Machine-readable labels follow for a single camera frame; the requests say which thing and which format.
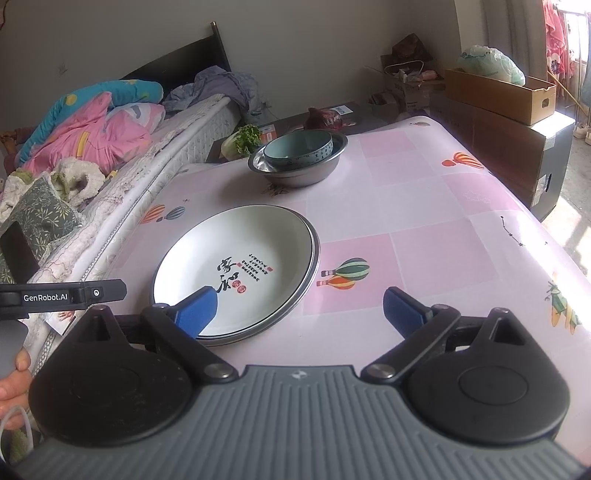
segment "white plate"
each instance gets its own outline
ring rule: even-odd
[[[203,286],[217,290],[217,313],[201,332],[207,345],[254,335],[304,296],[319,265],[320,244],[301,215],[249,205],[219,213],[185,233],[154,280],[154,301],[175,305]]]

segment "pink checkered tablecloth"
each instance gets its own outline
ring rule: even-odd
[[[135,313],[148,305],[158,263],[194,225],[260,203],[288,207],[312,223],[322,244],[319,272],[287,317],[252,338],[214,348],[218,355],[239,369],[359,369],[402,340],[382,311],[390,286],[465,315],[507,307],[568,382],[571,406],[558,439],[589,463],[591,336],[585,324],[591,325],[591,284],[529,211],[426,117],[349,137],[335,172],[303,189],[271,187],[246,160],[184,167],[113,263],[109,278],[123,279],[129,292],[113,304],[114,312]],[[370,269],[354,287],[339,289],[322,276],[351,258],[363,258]],[[553,311],[556,291],[575,314]],[[235,290],[220,295],[238,298]]]

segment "gray gripper base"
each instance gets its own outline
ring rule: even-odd
[[[16,370],[14,362],[28,332],[27,325],[18,320],[0,321],[0,380]]]
[[[542,440],[515,449],[452,441],[392,387],[350,367],[249,367],[206,387],[188,413],[139,443],[83,449],[48,440],[17,466],[25,480],[554,480],[583,467]]]

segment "shoe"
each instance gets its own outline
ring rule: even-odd
[[[587,124],[577,124],[574,127],[573,137],[578,138],[579,140],[585,138],[585,141],[587,141],[586,137],[588,132],[589,126]]]

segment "green patterned cushion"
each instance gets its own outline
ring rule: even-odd
[[[65,236],[79,227],[79,214],[66,202],[57,198],[55,190],[40,177],[23,195],[8,219],[0,227],[0,235],[18,222],[29,247],[41,265]],[[4,257],[0,254],[0,283],[14,283]]]

